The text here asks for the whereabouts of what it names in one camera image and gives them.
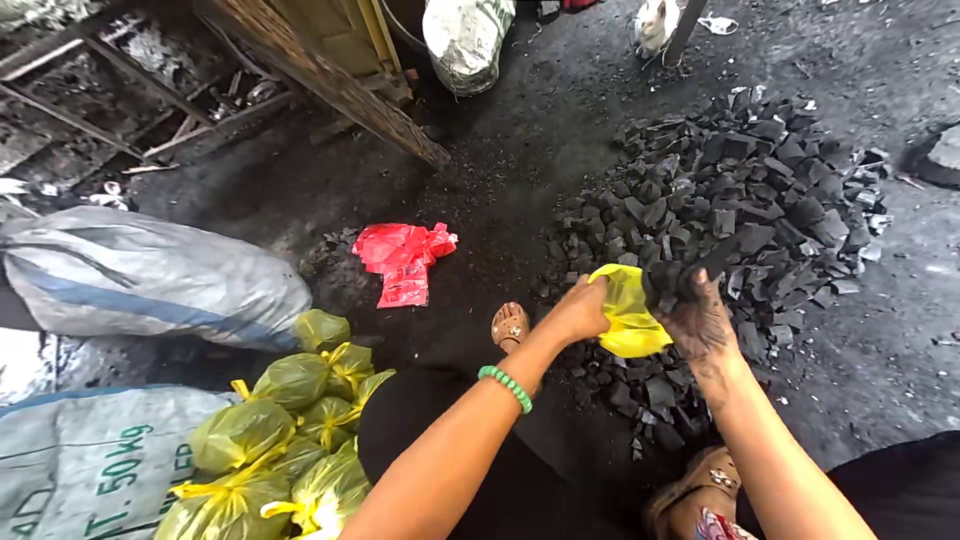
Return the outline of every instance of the charcoal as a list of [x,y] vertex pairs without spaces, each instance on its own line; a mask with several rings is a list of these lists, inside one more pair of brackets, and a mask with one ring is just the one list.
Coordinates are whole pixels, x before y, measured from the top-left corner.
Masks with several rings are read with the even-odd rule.
[[820,306],[824,309],[833,305],[833,294],[830,293],[829,287],[821,287],[820,290],[813,295],[811,299],[817,306]]
[[810,226],[810,229],[825,246],[831,248],[842,246],[850,234],[850,228],[843,222],[837,209],[825,213],[824,219]]
[[790,212],[790,222],[797,227],[811,227],[820,223],[827,212],[815,197],[804,197]]
[[667,380],[659,375],[652,377],[645,383],[647,387],[647,398],[650,400],[650,407],[657,408],[662,406],[677,406],[674,399],[673,387]]
[[804,327],[804,315],[793,309],[774,313],[774,324],[791,326],[799,331]]
[[636,194],[637,199],[639,199],[644,205],[652,205],[660,198],[662,194],[662,189],[660,186],[652,180],[644,182],[639,189],[639,192]]
[[547,251],[550,252],[550,257],[557,261],[565,261],[566,253],[564,249],[560,247],[560,242],[552,241],[547,242],[546,244]]
[[726,238],[736,232],[736,212],[734,210],[714,210],[712,215],[713,235]]
[[647,208],[647,211],[643,214],[643,225],[648,230],[654,229],[660,220],[663,219],[663,216],[666,214],[666,199],[657,199],[650,207]]
[[600,217],[600,209],[593,206],[585,206],[580,210],[581,217],[591,220],[594,217]]
[[657,445],[670,453],[676,453],[684,449],[684,439],[680,437],[677,430],[665,423],[660,422],[653,426],[654,441]]
[[640,258],[635,253],[625,253],[616,259],[616,263],[626,266],[639,266]]
[[743,234],[740,236],[740,253],[747,256],[760,251],[763,246],[767,245],[767,243],[777,235],[777,229],[753,223],[745,224],[742,231]]
[[756,332],[756,325],[750,321],[743,321],[736,326],[737,337],[740,338],[743,353],[752,360],[760,360],[766,355],[766,347]]
[[649,409],[641,407],[638,420],[647,426],[655,426],[660,423],[660,420],[654,416],[654,413],[650,412]]
[[780,160],[775,160],[773,158],[766,158],[765,160],[763,160],[763,164],[779,172],[783,176],[789,176],[789,177],[793,176],[793,169],[786,166],[786,164]]
[[627,197],[623,200],[623,204],[626,205],[627,211],[634,217],[637,222],[643,221],[643,203],[640,203],[636,197]]
[[[706,268],[711,279],[725,275],[744,355],[765,366],[768,354],[794,361],[787,347],[807,303],[830,307],[835,294],[853,294],[863,261],[879,257],[873,237],[893,221],[881,181],[895,169],[882,151],[855,153],[823,134],[789,99],[747,88],[702,110],[624,123],[614,138],[622,164],[564,201],[544,232],[550,266],[532,289],[547,304],[616,261],[642,267],[647,306],[671,312],[695,299],[690,278]],[[677,349],[624,359],[581,342],[564,350],[562,366],[578,404],[600,392],[633,420],[635,459],[650,439],[672,452],[703,444],[712,418]]]
[[611,189],[613,190],[613,195],[618,199],[626,199],[630,197],[630,188],[627,187],[627,183],[622,180],[618,180],[611,184]]
[[777,160],[784,165],[793,168],[806,159],[806,151],[800,146],[800,138],[796,135],[790,135],[775,152]]
[[740,134],[727,134],[724,141],[724,158],[745,160],[756,150],[755,137]]
[[793,330],[785,325],[770,327],[768,329],[770,332],[770,337],[774,340],[774,345],[778,347],[786,347],[787,345],[793,343]]
[[786,138],[786,126],[776,120],[760,120],[747,133],[780,143]]
[[860,292],[860,286],[856,282],[851,280],[837,280],[832,282],[830,286],[833,287],[833,290],[837,294],[850,294],[852,292]]

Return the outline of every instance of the foot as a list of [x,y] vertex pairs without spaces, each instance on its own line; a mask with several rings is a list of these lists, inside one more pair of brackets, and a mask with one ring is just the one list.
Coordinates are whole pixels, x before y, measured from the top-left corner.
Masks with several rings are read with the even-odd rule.
[[530,318],[520,304],[509,302],[493,316],[490,332],[493,343],[509,355],[530,334]]
[[690,461],[683,479],[654,496],[644,516],[648,537],[656,540],[694,538],[704,508],[723,516],[732,525],[739,489],[740,475],[727,448],[704,450]]

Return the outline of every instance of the black pants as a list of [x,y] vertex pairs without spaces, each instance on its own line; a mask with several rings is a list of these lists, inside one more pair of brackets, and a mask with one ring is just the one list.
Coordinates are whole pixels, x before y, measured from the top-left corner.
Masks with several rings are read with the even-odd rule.
[[[414,369],[377,389],[360,420],[360,462],[370,480],[380,480],[471,384],[454,372]],[[872,452],[828,475],[880,540],[960,538],[960,431]],[[736,517],[763,538],[743,491]],[[455,539],[629,537],[579,499],[512,432],[450,534]]]

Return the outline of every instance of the dirty hand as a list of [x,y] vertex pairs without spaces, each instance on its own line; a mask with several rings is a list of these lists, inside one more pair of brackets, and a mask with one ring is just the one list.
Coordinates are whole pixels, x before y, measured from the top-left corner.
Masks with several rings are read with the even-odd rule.
[[597,278],[593,283],[587,283],[587,279],[588,276],[581,276],[577,284],[566,291],[538,329],[549,332],[564,345],[596,337],[610,329],[610,321],[603,314],[607,278]]
[[717,282],[710,281],[707,270],[701,268],[691,276],[690,288],[697,296],[696,302],[679,304],[669,314],[654,309],[653,315],[691,363],[738,354],[736,334],[720,300]]

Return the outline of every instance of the patterned fabric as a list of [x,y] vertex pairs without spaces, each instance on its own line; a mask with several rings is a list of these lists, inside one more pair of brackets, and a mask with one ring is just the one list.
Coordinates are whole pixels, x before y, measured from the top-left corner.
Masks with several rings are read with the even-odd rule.
[[693,531],[696,540],[756,540],[756,537],[727,518],[700,507],[700,517]]

